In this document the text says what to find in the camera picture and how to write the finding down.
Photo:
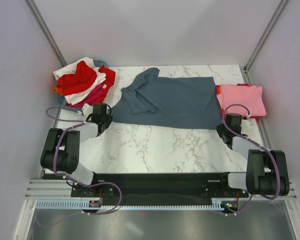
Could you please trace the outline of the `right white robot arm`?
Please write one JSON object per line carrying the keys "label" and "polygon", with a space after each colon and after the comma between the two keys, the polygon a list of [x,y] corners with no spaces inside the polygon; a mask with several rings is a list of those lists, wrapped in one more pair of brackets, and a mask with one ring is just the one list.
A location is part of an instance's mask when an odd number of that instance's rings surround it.
{"label": "right white robot arm", "polygon": [[240,189],[267,199],[287,196],[290,181],[285,153],[268,149],[241,134],[241,123],[241,115],[230,113],[224,115],[223,123],[216,127],[227,147],[247,160],[245,172],[227,174],[227,179],[219,184],[220,193],[230,197]]}

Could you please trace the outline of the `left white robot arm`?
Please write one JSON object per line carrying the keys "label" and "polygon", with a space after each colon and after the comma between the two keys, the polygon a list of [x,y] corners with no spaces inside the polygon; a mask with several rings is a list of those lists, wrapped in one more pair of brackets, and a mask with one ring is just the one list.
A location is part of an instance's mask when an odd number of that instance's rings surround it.
{"label": "left white robot arm", "polygon": [[82,186],[89,197],[96,196],[100,185],[95,173],[80,163],[80,144],[100,136],[113,121],[112,109],[106,103],[97,103],[86,111],[84,120],[74,120],[68,128],[51,128],[40,157],[40,165],[56,176]]}

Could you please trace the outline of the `grey-blue t shirt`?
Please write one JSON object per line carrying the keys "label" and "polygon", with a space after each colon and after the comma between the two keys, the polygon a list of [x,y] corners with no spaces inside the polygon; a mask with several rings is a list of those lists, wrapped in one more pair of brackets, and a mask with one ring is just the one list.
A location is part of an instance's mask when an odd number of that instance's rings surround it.
{"label": "grey-blue t shirt", "polygon": [[121,89],[113,121],[178,129],[214,130],[222,123],[213,77],[161,77],[151,67]]}

